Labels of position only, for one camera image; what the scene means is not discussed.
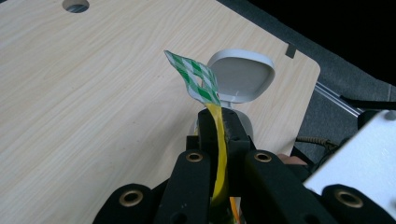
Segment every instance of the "wire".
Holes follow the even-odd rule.
[[[238,209],[236,208],[235,197],[230,197],[230,203],[231,203],[231,210],[233,210],[233,218],[237,224],[240,224],[241,220],[239,219]]]
[[[326,149],[322,158],[320,158],[319,162],[315,163],[313,166],[310,167],[310,172],[315,172],[326,160],[330,158],[335,151],[340,148],[339,144],[335,144],[331,140],[322,137],[310,137],[310,136],[298,136],[296,138],[296,142],[303,142],[303,143],[311,143],[322,146]]]

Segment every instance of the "dark background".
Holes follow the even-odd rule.
[[[396,7],[390,1],[249,0],[369,75],[396,86]]]

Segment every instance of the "yellow tape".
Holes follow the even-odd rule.
[[[216,177],[215,188],[212,196],[212,206],[216,206],[228,199],[228,183],[227,183],[227,149],[224,137],[224,124],[221,113],[221,106],[214,104],[205,104],[216,123],[218,130],[219,144],[219,162]]]

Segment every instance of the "wood grain surface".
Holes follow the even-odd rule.
[[[203,106],[163,51],[207,63],[221,49],[270,57],[276,78],[236,105],[255,145],[290,152],[318,64],[214,0],[0,5],[0,223],[92,223],[125,184],[169,177]]]

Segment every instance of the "metal rod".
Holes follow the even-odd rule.
[[[364,112],[364,110],[362,110],[362,109],[355,108],[355,107],[349,105],[347,102],[345,102],[344,100],[342,100],[340,98],[341,95],[330,90],[329,88],[327,88],[325,85],[321,84],[320,82],[317,82],[317,84],[315,86],[315,91],[317,91],[318,93],[320,93],[321,95],[323,95],[324,97],[326,97],[327,99],[329,99],[330,101],[335,103],[336,105],[345,109],[346,112],[355,116],[355,118],[357,118],[358,115],[360,115],[361,113]]]

